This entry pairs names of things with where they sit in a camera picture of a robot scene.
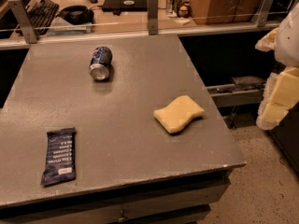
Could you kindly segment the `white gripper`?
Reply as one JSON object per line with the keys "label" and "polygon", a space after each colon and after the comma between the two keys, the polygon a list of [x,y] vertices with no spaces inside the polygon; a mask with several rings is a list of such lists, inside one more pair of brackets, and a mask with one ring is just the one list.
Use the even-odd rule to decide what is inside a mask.
{"label": "white gripper", "polygon": [[272,130],[280,124],[299,102],[299,3],[275,28],[255,45],[259,51],[268,52],[275,47],[275,58],[287,67],[281,73],[271,73],[267,79],[263,100],[258,109],[256,125],[262,130]]}

